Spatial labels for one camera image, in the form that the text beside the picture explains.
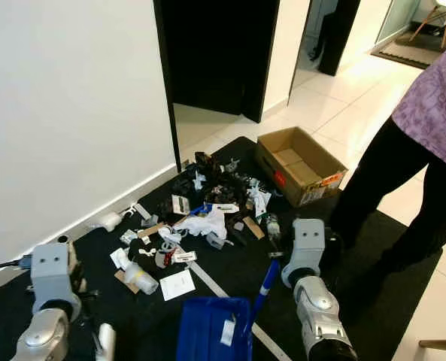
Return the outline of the white paper sheet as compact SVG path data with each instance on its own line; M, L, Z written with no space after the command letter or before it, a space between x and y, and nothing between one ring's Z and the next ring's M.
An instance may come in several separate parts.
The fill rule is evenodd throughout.
M189 268L182 269L177 274L165 276L159 282L165 302L170 302L170 300L179 298L179 296L196 289L192 272L190 272Z

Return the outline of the blue dustpan with handle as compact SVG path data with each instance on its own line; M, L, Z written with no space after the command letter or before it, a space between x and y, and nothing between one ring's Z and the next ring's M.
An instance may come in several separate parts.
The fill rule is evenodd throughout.
M201 296L184 300L175 361L251 361L251 327L275 282L272 262L256 299Z

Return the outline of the wooden legged chair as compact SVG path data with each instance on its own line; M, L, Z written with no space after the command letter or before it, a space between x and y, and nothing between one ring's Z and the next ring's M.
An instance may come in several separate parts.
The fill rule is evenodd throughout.
M446 48L446 0L433 0L435 2L435 7L429 11L429 13L425 16L424 20L420 23L420 25L413 32L413 35L409 38L409 41L414 41L415 38L418 37L420 31L425 26L428 26L430 23L436 20L440 20L440 18L444 18L444 25L442 30L442 38L440 48Z

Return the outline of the white crumpled plastic bag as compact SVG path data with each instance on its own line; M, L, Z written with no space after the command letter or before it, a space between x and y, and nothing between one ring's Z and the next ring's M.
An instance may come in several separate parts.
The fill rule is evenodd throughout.
M204 216L198 216L198 214L189 214L179 220L172 226L174 230L184 230L190 235L194 236L206 236L214 235L214 238L218 238L220 243L226 243L227 230L225 223L226 213L213 209Z

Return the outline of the black rubbish pile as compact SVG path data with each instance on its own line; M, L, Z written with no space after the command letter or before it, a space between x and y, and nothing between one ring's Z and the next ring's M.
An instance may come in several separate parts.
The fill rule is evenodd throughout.
M240 171L240 159L221 159L202 151L171 182L171 193L189 200L190 207L203 204L232 204L242 214L258 209L251 190L259 189L259 181Z

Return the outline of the open cardboard box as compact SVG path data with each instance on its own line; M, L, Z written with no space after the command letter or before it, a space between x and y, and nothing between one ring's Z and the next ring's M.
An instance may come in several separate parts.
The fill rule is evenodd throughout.
M338 193L347 166L299 127L257 138L256 161L288 202L298 208Z

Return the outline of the short brown cardboard piece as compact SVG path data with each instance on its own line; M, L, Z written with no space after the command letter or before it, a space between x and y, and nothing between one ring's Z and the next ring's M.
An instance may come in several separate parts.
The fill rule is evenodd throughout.
M246 216L242 220L242 223L244 224L244 227L247 228L247 230L250 231L251 234L253 234L256 238L266 238L266 233L264 230L259 226L259 224L256 222L256 220L251 216Z

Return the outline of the narrow black door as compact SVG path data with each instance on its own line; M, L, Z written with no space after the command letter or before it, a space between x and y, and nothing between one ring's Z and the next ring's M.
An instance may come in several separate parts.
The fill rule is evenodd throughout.
M323 17L317 43L310 55L319 72L330 76L338 72L360 0L337 0L335 10Z

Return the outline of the thin brown cardboard strip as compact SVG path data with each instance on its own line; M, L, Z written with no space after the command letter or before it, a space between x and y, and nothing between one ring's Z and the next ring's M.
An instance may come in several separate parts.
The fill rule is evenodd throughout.
M147 238L147 237L150 237L150 235L156 234L161 228L164 228L164 227L165 227L164 223L157 223L157 224L154 224L154 226L138 230L136 232L136 235L139 238Z

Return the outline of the person in purple shirt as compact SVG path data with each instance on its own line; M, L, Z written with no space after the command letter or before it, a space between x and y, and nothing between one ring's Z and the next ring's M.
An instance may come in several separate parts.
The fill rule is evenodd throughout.
M446 244L446 51L416 77L374 136L341 193L329 226L330 268L356 244L381 200L424 172L418 214L402 236L366 272L334 286L343 304L369 302L384 279L440 252Z

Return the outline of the long white strip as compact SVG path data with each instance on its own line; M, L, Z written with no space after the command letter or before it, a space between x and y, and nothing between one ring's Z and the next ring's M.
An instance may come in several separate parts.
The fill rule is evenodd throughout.
M197 262L188 262L187 268L191 269L192 273L198 276L198 278L202 280L202 283L208 286L215 296L219 296L220 298L227 297L227 293L223 291L223 288L220 287ZM278 361L292 361L292 359L285 354L284 350L282 350L282 348L278 346L278 344L275 343L275 341L260 326L257 326L256 323L251 327L251 333L256 337L256 340L260 341L261 344L264 344L264 347L273 354L275 359L278 359Z

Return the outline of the clear plastic cup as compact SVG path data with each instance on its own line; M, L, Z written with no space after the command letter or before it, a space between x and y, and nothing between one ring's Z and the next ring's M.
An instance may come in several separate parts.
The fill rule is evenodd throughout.
M130 262L123 268L123 284L133 293L141 291L147 295L153 295L159 289L159 282L136 262Z

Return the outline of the red and white can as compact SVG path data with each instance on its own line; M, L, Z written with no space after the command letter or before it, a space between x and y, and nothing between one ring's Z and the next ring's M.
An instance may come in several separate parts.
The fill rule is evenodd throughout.
M177 250L175 243L163 243L153 256L154 264L158 268L167 268L172 264L172 254Z

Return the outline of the clear plastic bottle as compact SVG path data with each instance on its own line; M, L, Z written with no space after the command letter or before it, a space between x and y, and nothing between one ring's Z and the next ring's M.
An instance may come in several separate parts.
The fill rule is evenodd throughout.
M280 247L282 231L278 217L272 213L262 214L260 224L265 230L267 239L273 243L275 247Z

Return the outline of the wooden furniture edge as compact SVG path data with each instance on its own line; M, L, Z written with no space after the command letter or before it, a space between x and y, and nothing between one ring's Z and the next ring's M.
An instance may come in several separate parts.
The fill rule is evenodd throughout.
M443 340L419 340L418 346L427 350L445 350L446 339Z

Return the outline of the dark brown rug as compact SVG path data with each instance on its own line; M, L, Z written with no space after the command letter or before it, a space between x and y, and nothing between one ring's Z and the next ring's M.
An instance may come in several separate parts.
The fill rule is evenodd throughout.
M413 32L407 31L385 41L372 55L412 68L426 69L446 51L446 42L443 44L442 41L442 35L421 32L413 38Z

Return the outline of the wide black door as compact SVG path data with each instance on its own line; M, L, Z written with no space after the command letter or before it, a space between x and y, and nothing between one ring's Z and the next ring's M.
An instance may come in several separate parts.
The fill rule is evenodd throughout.
M280 0L153 4L171 102L260 123Z

